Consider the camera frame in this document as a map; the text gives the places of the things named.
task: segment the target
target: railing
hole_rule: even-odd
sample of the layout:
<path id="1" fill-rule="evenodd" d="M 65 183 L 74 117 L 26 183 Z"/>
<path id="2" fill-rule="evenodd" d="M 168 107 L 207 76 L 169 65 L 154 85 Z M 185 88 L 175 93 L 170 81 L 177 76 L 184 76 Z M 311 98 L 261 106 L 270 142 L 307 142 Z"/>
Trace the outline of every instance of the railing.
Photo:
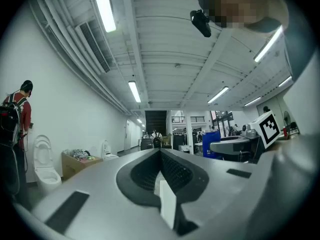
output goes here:
<path id="1" fill-rule="evenodd" d="M 191 123 L 204 123 L 205 117 L 204 116 L 190 116 Z M 186 119 L 184 116 L 172 116 L 171 117 L 172 123 L 185 123 Z"/>

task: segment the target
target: red shirt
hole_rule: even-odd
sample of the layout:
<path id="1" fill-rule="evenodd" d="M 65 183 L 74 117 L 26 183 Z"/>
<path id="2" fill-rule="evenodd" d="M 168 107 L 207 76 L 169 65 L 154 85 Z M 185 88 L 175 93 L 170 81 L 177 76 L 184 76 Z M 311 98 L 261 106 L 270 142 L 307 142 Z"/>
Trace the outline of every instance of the red shirt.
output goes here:
<path id="1" fill-rule="evenodd" d="M 23 96 L 21 93 L 15 93 L 14 94 L 14 98 L 13 101 L 14 102 L 19 102 L 22 98 L 24 98 L 25 96 Z M 29 129 L 30 126 L 30 122 L 31 122 L 31 106 L 29 104 L 28 101 L 26 101 L 22 106 L 21 106 L 21 121 L 20 121 L 20 126 L 21 126 L 21 131 L 23 132 L 23 130 L 27 131 Z M 25 149 L 24 146 L 24 139 L 21 139 L 19 141 L 19 146 L 22 149 Z"/>

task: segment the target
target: doorway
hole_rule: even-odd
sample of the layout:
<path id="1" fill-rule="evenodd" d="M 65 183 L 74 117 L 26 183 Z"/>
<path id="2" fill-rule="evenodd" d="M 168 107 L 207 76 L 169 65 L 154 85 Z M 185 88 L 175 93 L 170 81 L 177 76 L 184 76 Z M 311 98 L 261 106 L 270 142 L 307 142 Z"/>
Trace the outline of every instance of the doorway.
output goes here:
<path id="1" fill-rule="evenodd" d="M 127 151 L 131 148 L 131 128 L 132 122 L 127 120 L 125 125 L 124 151 Z"/>

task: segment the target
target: blue trash bin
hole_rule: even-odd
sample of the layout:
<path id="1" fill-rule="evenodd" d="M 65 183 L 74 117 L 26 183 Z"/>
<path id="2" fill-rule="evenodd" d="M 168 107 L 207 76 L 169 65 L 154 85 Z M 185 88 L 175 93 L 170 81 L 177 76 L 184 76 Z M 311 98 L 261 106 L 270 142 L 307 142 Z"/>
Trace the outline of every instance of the blue trash bin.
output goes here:
<path id="1" fill-rule="evenodd" d="M 219 131 L 204 132 L 202 134 L 202 150 L 204 158 L 222 159 L 221 154 L 210 150 L 211 142 L 220 142 L 221 136 Z"/>

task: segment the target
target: air vent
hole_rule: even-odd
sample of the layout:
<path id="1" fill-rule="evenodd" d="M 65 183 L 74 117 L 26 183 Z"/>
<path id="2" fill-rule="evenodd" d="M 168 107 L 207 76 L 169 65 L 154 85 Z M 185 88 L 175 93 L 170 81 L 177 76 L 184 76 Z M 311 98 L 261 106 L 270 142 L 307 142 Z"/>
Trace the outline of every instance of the air vent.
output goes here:
<path id="1" fill-rule="evenodd" d="M 80 26 L 80 29 L 86 39 L 86 41 L 88 42 L 94 56 L 96 57 L 96 59 L 98 60 L 98 62 L 100 63 L 100 65 L 102 66 L 102 68 L 104 69 L 104 71 L 107 73 L 110 71 L 110 68 L 108 66 L 108 63 L 105 59 L 105 57 L 103 56 L 103 54 L 101 53 L 98 44 L 89 28 L 88 23 L 83 23 Z"/>

